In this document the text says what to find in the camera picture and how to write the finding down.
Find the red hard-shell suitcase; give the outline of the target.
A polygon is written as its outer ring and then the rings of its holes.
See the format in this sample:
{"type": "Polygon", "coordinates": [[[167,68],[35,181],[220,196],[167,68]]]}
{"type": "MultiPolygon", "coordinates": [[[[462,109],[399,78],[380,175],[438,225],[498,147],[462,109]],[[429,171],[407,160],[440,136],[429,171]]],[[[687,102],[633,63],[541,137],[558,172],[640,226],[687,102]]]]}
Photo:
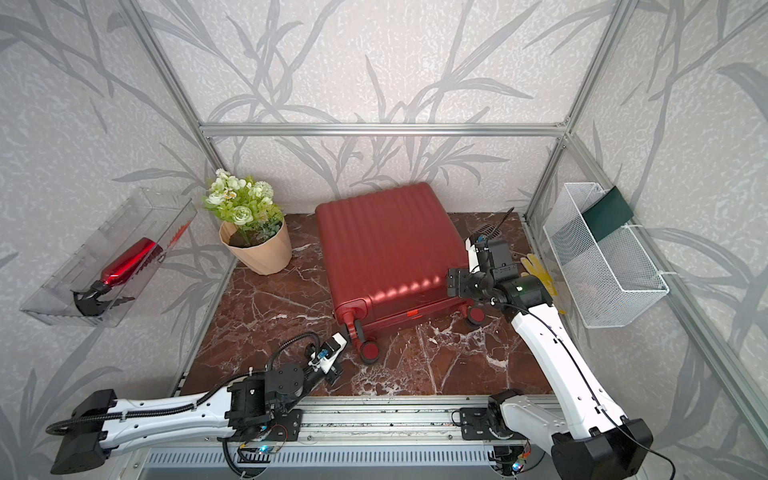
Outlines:
{"type": "Polygon", "coordinates": [[[459,312],[480,326],[471,299],[451,297],[446,278],[465,268],[464,242],[425,182],[358,195],[315,210],[334,316],[366,364],[379,335],[459,312]]]}

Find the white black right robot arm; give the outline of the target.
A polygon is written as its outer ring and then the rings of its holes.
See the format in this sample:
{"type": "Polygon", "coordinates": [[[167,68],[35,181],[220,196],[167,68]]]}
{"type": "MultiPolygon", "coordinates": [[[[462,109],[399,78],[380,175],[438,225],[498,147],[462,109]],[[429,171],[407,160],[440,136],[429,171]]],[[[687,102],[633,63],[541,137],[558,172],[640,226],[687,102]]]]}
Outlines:
{"type": "Polygon", "coordinates": [[[469,265],[449,271],[451,297],[487,304],[525,341],[558,401],[553,413],[526,395],[496,395],[489,425],[497,436],[519,433],[550,454],[563,479],[628,479],[652,454],[653,434],[603,389],[567,334],[549,291],[513,266],[509,247],[487,234],[466,241],[469,265]]]}

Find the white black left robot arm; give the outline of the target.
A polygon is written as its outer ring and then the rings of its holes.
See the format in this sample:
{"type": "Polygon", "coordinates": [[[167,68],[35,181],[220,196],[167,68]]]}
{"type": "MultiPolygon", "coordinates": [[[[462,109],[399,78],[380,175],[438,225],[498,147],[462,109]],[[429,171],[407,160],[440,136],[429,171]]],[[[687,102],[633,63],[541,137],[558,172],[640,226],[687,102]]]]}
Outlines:
{"type": "Polygon", "coordinates": [[[205,393],[155,400],[120,399],[112,389],[90,394],[69,418],[46,428],[61,440],[51,474],[94,470],[112,455],[177,440],[294,440],[301,418],[296,406],[321,382],[340,376],[337,361],[347,345],[341,333],[321,341],[316,333],[305,332],[279,349],[304,339],[311,342],[305,363],[279,366],[279,355],[273,353],[264,369],[232,375],[205,393]]]}

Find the yellow rubber glove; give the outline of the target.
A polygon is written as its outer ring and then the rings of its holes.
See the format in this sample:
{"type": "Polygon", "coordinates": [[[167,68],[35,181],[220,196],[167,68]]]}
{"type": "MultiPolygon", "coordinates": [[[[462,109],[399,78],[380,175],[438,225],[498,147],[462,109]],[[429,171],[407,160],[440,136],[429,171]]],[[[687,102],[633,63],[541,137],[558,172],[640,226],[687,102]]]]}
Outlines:
{"type": "Polygon", "coordinates": [[[555,288],[554,281],[539,257],[534,253],[529,253],[522,256],[520,258],[520,262],[523,265],[527,275],[535,276],[541,281],[549,295],[552,297],[558,312],[561,315],[565,315],[566,311],[562,309],[561,301],[559,300],[559,295],[555,288]]]}

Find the brown mesh scoop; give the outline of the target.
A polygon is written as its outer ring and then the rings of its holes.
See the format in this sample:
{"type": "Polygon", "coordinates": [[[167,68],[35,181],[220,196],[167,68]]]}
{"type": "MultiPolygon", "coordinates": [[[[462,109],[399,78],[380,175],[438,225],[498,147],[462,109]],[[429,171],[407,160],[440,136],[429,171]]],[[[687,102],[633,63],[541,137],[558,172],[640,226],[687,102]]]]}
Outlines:
{"type": "Polygon", "coordinates": [[[472,236],[475,244],[488,244],[491,239],[499,235],[501,226],[506,222],[509,216],[514,212],[515,208],[510,207],[504,214],[504,216],[493,225],[485,225],[476,230],[472,236]]]}

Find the dark green card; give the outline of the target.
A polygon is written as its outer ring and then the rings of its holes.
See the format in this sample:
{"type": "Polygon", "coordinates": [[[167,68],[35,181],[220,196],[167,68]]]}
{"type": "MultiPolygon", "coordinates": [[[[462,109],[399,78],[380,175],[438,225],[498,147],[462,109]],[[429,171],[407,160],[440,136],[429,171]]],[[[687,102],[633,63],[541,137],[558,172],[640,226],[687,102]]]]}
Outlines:
{"type": "Polygon", "coordinates": [[[589,207],[582,217],[594,240],[600,242],[624,226],[634,216],[617,186],[589,207]]]}

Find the beige flower pot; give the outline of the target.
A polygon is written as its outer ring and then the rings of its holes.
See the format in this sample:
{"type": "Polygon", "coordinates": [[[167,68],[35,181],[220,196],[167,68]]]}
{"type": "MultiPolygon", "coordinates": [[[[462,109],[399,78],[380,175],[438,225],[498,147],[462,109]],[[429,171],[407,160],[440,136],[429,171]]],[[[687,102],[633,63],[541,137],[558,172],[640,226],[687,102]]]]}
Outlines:
{"type": "Polygon", "coordinates": [[[222,244],[245,266],[255,273],[267,276],[285,269],[292,258],[292,246],[287,224],[283,223],[278,233],[266,242],[251,247],[236,247],[229,240],[236,233],[234,224],[224,222],[219,229],[222,244]]]}

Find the white green artificial flowers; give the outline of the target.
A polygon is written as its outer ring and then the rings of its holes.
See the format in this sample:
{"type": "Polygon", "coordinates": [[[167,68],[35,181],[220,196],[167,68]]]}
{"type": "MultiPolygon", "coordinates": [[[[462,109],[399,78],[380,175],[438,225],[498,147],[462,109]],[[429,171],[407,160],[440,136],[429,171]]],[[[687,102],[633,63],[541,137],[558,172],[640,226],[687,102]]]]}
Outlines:
{"type": "Polygon", "coordinates": [[[217,169],[202,201],[219,220],[235,227],[227,240],[234,247],[261,245],[276,236],[284,224],[283,212],[274,202],[273,187],[252,176],[240,178],[217,169]]]}

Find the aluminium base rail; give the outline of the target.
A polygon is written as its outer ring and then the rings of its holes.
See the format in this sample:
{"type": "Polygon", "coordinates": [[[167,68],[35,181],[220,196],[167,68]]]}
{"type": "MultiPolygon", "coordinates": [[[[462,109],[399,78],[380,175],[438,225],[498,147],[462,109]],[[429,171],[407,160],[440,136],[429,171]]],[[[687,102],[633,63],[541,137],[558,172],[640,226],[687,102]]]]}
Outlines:
{"type": "Polygon", "coordinates": [[[363,398],[307,397],[287,413],[231,419],[230,395],[172,415],[150,416],[157,401],[122,401],[105,422],[105,445],[126,451],[201,439],[273,444],[447,444],[460,440],[496,445],[530,443],[547,449],[554,436],[589,439],[626,422],[608,397],[554,395],[363,398]]]}

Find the clear plastic wall bin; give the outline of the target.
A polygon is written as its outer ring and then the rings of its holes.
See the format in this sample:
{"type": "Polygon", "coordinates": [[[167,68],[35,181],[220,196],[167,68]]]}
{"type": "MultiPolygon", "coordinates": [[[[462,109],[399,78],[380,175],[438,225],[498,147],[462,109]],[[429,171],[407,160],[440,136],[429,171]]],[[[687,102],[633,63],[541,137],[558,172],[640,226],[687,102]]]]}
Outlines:
{"type": "Polygon", "coordinates": [[[139,188],[88,238],[88,240],[26,300],[20,311],[49,326],[116,327],[130,311],[161,263],[197,215],[186,195],[139,188]],[[83,316],[75,307],[73,291],[85,291],[101,271],[123,251],[147,237],[164,254],[135,274],[104,300],[133,296],[134,300],[96,317],[83,316]]]}

